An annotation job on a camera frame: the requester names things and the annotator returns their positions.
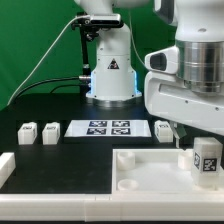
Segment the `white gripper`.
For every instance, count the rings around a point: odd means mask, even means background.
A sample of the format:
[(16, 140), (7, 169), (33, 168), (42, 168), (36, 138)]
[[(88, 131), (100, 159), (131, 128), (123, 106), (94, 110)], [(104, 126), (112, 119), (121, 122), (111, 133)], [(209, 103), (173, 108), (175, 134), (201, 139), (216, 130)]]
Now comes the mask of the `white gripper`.
[(144, 101), (151, 115), (171, 121), (177, 148), (186, 135), (184, 125), (224, 135), (224, 84), (220, 93), (208, 95), (187, 89), (175, 75), (148, 72)]

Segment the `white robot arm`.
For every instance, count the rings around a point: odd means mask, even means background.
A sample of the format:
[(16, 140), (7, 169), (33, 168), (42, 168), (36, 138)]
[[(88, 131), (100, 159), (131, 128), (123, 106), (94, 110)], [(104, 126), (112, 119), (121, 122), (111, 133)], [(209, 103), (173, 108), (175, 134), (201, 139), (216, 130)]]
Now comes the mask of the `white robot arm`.
[[(131, 73), (130, 30), (116, 29), (116, 8), (149, 0), (74, 0), (87, 13), (84, 24), (99, 34), (89, 101), (119, 106), (139, 94)], [(224, 0), (154, 0), (154, 12), (177, 27), (175, 45), (145, 56), (147, 111), (224, 136)]]

